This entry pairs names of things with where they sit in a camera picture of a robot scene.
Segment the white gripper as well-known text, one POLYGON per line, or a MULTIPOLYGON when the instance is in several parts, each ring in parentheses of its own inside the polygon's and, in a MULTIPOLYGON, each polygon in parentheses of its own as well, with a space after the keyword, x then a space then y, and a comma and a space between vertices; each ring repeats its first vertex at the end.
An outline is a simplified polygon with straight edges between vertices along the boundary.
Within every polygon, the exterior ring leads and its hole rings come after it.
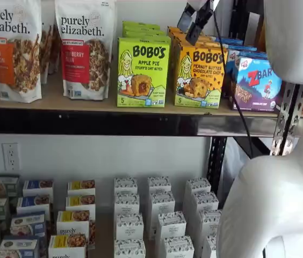
POLYGON ((188 0, 187 5, 179 19, 177 27, 186 32, 189 27, 186 40, 195 45, 203 28, 209 19, 214 15, 218 1, 207 0, 188 0), (195 20, 192 21, 193 14, 196 14, 195 20))

